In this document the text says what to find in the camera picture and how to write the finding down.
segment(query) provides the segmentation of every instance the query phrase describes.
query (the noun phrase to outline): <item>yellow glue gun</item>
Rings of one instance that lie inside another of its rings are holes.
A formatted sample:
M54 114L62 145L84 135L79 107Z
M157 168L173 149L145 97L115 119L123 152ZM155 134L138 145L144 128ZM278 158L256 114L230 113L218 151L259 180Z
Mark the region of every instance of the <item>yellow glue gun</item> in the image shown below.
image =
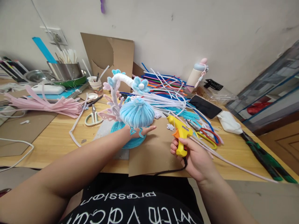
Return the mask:
M172 134L175 138L188 138L193 135L193 130L186 127L186 125L179 119L166 113L163 114L167 117L168 122L175 127L176 132ZM187 149L185 149L184 144L180 141L178 141L178 149L176 150L176 153L180 157L185 157L187 155Z

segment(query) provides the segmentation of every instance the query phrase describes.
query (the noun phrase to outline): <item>black t-shirt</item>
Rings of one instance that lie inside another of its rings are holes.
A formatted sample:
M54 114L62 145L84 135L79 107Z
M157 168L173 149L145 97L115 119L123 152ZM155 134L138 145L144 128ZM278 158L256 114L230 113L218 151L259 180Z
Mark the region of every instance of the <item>black t-shirt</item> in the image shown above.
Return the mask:
M202 220L177 199L158 192L97 194L83 200L61 223L200 224Z
M203 221L187 178L100 174L83 190L81 204L59 223L200 224Z

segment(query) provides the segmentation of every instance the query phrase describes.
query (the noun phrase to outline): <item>wall outlet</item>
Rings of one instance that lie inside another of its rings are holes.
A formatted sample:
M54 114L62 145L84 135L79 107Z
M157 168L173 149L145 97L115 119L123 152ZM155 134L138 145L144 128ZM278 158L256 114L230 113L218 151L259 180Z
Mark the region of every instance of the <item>wall outlet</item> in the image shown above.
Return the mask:
M68 42L66 41L65 36L63 35L63 32L60 28L48 28L48 30L51 32L51 34L48 33L47 29L43 26L40 27L44 32L46 32L47 36L50 39L51 44L55 44L53 40L53 36L56 36L56 39L58 40L58 43L60 45L68 45Z

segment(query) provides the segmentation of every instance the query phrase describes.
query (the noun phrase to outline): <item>person's left hand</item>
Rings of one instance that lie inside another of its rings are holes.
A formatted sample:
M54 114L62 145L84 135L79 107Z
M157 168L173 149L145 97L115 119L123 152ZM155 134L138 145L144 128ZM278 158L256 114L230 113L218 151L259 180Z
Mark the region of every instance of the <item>person's left hand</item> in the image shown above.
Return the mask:
M149 126L148 128L143 128L141 134L144 136L144 135L146 135L148 132L150 132L150 131L152 131L152 130L155 130L155 129L156 129L156 126L154 126L154 125L153 125L153 126ZM139 131L140 131L140 129L136 128L135 130L136 130L136 133L132 134L132 135L131 135L131 138L140 138L140 136L139 136Z

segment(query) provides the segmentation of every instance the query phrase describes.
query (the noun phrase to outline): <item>black phone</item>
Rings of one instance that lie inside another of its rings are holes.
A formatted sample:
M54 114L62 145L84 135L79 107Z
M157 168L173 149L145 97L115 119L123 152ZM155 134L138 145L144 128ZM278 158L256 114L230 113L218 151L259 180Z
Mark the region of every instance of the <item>black phone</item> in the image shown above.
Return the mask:
M202 112L203 115L205 115L209 119L213 119L222 112L222 109L220 107L210 103L209 101L201 98L198 95L194 95L189 103L195 106L196 109Z

